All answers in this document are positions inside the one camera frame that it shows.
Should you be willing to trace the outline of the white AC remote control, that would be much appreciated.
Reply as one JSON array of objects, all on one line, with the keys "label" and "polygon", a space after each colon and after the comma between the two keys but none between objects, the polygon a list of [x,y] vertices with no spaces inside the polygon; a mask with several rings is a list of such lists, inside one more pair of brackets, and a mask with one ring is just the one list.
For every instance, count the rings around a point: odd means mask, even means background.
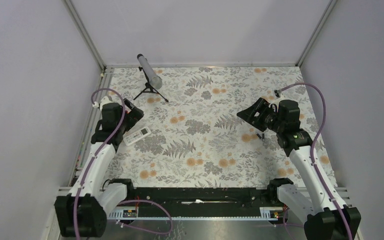
[{"label": "white AC remote control", "polygon": [[131,146],[151,134],[152,132],[148,127],[142,127],[141,129],[124,136],[123,142],[126,146]]}]

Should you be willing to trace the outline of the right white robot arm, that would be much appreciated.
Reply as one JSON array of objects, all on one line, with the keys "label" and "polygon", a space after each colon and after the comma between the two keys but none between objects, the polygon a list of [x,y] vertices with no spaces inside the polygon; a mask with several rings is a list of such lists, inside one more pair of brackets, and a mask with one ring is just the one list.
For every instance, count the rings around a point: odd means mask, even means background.
[{"label": "right white robot arm", "polygon": [[315,142],[301,128],[299,104],[281,100],[275,108],[264,98],[236,115],[252,127],[271,130],[277,143],[298,170],[309,197],[298,192],[288,179],[270,181],[267,201],[285,204],[303,223],[308,240],[353,240],[361,222],[356,207],[350,207],[330,183],[315,150]]}]

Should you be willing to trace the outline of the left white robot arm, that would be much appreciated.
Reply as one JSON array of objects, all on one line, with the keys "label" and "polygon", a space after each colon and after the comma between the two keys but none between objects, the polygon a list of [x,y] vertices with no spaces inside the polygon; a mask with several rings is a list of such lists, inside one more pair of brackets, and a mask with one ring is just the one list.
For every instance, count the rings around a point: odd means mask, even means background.
[{"label": "left white robot arm", "polygon": [[102,98],[99,104],[101,119],[91,137],[91,146],[84,168],[66,195],[59,195],[54,209],[65,238],[99,238],[106,229],[108,215],[119,202],[128,206],[135,192],[119,180],[102,190],[107,168],[123,141],[123,135],[143,116],[144,112],[128,99],[122,103]]}]

